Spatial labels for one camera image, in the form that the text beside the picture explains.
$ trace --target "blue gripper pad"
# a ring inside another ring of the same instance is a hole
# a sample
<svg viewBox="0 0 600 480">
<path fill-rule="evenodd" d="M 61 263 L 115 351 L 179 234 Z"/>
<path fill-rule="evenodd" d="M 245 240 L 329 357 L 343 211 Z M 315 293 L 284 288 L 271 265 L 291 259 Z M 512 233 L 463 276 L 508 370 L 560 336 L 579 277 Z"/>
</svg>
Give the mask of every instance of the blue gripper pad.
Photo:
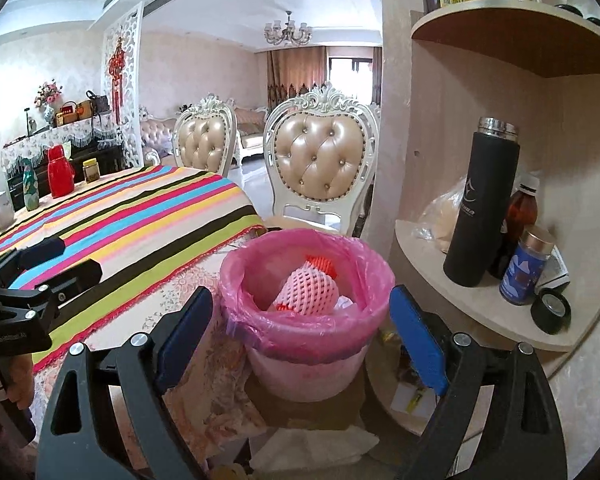
<svg viewBox="0 0 600 480">
<path fill-rule="evenodd" d="M 445 355 L 420 315 L 420 307 L 405 286 L 389 296 L 389 313 L 422 383 L 442 396 L 448 387 Z"/>
<path fill-rule="evenodd" d="M 211 292 L 208 288 L 199 286 L 179 313 L 174 312 L 163 316 L 162 319 L 182 314 L 154 358 L 157 369 L 154 388 L 160 395 L 180 382 L 193 352 L 211 321 L 213 310 L 214 301 Z"/>
</svg>

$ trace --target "transparent plastic bag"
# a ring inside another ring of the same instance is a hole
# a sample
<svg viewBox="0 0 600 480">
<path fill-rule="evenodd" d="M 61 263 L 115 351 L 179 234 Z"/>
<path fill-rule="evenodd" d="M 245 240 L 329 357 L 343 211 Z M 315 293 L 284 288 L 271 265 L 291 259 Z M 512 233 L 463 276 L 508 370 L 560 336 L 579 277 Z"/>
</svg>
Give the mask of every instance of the transparent plastic bag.
<svg viewBox="0 0 600 480">
<path fill-rule="evenodd" d="M 433 241 L 443 253 L 449 250 L 454 235 L 458 211 L 464 195 L 464 175 L 449 191 L 431 202 L 422 213 L 413 235 L 417 238 Z"/>
<path fill-rule="evenodd" d="M 333 262 L 340 294 L 354 302 L 346 316 L 266 311 L 308 255 Z M 288 229 L 228 253 L 219 285 L 229 335 L 268 358 L 315 365 L 349 358 L 368 344 L 386 317 L 394 283 L 387 262 L 358 238 Z"/>
</svg>

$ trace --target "white bottle cap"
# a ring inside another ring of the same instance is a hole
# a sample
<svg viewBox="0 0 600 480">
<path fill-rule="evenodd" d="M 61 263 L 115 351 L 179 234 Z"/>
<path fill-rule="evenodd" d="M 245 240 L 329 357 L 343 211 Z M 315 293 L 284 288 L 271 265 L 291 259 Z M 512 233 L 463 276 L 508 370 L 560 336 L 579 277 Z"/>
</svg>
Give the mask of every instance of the white bottle cap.
<svg viewBox="0 0 600 480">
<path fill-rule="evenodd" d="M 518 189 L 523 193 L 531 196 L 536 196 L 540 187 L 540 179 L 532 174 L 525 173 L 520 177 L 520 186 Z"/>
</svg>

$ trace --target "green bottle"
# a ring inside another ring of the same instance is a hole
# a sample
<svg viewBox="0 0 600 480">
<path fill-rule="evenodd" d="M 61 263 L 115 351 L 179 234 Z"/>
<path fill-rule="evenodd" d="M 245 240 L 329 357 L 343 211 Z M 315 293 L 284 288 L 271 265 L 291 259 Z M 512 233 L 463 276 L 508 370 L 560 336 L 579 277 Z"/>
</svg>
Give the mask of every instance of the green bottle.
<svg viewBox="0 0 600 480">
<path fill-rule="evenodd" d="M 29 158 L 24 159 L 24 175 L 22 177 L 22 193 L 27 211 L 33 211 L 40 205 L 38 192 L 38 176 L 33 171 L 33 164 Z"/>
</svg>

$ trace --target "curtain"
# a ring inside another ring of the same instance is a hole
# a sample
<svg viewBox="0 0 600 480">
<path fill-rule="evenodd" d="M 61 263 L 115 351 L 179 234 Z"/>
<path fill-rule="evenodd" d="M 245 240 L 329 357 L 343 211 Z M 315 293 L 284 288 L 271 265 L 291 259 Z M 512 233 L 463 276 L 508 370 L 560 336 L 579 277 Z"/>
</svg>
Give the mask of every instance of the curtain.
<svg viewBox="0 0 600 480">
<path fill-rule="evenodd" d="M 382 95 L 382 47 L 374 47 L 374 59 L 372 63 L 373 74 L 373 91 L 371 93 L 371 102 L 380 106 L 380 97 Z"/>
<path fill-rule="evenodd" d="M 306 46 L 267 52 L 269 109 L 306 94 L 327 79 L 327 48 Z"/>
</svg>

